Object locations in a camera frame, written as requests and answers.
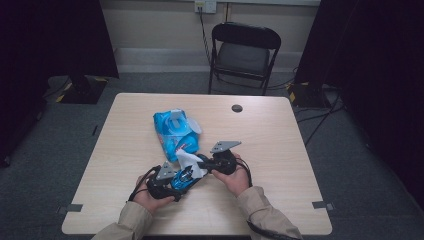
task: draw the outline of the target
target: beige sleeve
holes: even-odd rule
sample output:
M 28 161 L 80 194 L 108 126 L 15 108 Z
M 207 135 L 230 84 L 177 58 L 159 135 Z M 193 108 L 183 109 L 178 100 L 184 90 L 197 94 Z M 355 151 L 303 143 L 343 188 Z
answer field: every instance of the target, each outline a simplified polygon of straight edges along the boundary
M 248 188 L 238 196 L 237 201 L 246 220 L 260 229 L 302 239 L 299 229 L 269 203 L 262 187 Z M 251 237 L 253 240 L 267 239 L 253 231 Z
M 152 214 L 135 202 L 127 202 L 119 221 L 105 227 L 93 239 L 137 240 L 141 239 L 152 223 Z

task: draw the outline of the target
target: white wall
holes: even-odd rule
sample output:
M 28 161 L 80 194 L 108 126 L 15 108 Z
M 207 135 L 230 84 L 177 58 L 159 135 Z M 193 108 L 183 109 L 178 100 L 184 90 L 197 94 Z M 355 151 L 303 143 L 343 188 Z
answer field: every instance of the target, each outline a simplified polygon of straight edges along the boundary
M 204 52 L 202 26 L 193 2 L 103 0 L 101 4 L 114 48 Z M 217 3 L 216 14 L 203 15 L 208 40 L 213 26 L 225 21 L 226 6 Z M 241 3 L 229 6 L 229 20 L 275 30 L 282 38 L 280 52 L 296 56 L 305 47 L 318 8 Z

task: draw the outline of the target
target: wooden table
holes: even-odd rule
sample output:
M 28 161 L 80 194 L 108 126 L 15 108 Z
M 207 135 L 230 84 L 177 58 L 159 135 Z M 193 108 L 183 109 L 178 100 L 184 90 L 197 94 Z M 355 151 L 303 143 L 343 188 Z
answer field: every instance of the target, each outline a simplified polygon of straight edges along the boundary
M 243 111 L 236 113 L 232 106 Z M 306 235 L 326 235 L 332 226 L 322 201 L 290 103 L 282 97 L 143 94 L 117 95 L 72 204 L 65 234 L 96 234 L 116 222 L 137 177 L 162 165 L 153 114 L 183 109 L 202 127 L 206 156 L 217 141 L 241 141 L 233 152 L 249 164 L 253 184 Z M 225 185 L 212 175 L 200 180 L 178 203 L 156 212 L 148 235 L 248 235 L 249 227 Z

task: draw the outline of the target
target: gray carpet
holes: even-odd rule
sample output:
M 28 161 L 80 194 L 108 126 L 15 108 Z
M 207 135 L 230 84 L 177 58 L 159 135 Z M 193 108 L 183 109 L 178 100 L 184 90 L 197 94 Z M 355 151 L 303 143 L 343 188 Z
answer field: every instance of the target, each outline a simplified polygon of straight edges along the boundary
M 274 73 L 270 86 L 278 86 L 292 77 L 291 73 Z M 110 80 L 96 105 L 55 103 L 60 92 L 48 97 L 42 119 L 12 154 L 11 166 L 0 169 L 0 239 L 90 239 L 64 235 L 64 215 L 56 211 L 71 203 L 116 94 L 206 94 L 207 79 L 208 73 L 201 72 L 123 73 L 120 79 Z M 67 77 L 50 79 L 48 93 L 66 80 Z M 258 89 L 225 83 L 215 82 L 214 88 L 214 94 L 260 94 Z M 278 87 L 267 95 L 287 97 L 286 91 Z M 336 95 L 335 91 L 327 92 L 331 102 Z M 293 111 L 298 120 L 325 113 L 295 107 Z M 305 140 L 320 120 L 299 123 Z M 422 212 L 392 171 L 367 148 L 366 136 L 345 109 L 323 122 L 307 151 L 324 201 L 333 203 L 336 209 L 329 211 L 333 225 L 330 235 L 305 239 L 424 239 Z

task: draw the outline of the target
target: chair backrest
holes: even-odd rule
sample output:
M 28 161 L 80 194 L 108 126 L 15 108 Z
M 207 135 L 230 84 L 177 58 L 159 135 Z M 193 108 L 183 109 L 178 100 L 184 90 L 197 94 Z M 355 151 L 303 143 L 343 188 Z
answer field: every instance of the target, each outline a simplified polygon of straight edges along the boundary
M 276 49 L 281 46 L 280 36 L 272 29 L 235 22 L 216 25 L 212 29 L 212 40 L 252 47 Z

